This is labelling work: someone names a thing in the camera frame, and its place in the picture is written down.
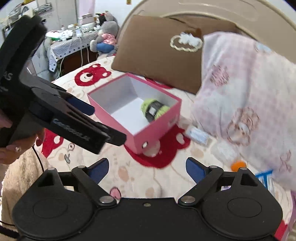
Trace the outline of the person's left hand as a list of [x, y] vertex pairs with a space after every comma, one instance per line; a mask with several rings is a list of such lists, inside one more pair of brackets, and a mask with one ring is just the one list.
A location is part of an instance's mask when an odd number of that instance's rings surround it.
[[45, 129], [37, 132], [33, 136], [17, 140], [12, 144], [1, 148], [1, 164], [10, 165], [16, 161], [25, 151], [30, 149], [35, 143], [37, 146], [43, 144], [45, 139]]

